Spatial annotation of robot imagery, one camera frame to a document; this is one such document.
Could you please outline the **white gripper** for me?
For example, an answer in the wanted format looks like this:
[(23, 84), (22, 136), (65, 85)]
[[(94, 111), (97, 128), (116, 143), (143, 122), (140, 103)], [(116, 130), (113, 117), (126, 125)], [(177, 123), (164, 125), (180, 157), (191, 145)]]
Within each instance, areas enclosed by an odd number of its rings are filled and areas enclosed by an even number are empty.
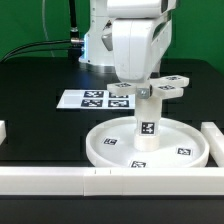
[[(115, 71), (120, 81), (145, 82), (170, 45), (172, 20), (116, 19), (112, 25)], [(137, 97), (148, 99), (152, 86), (138, 88)]]

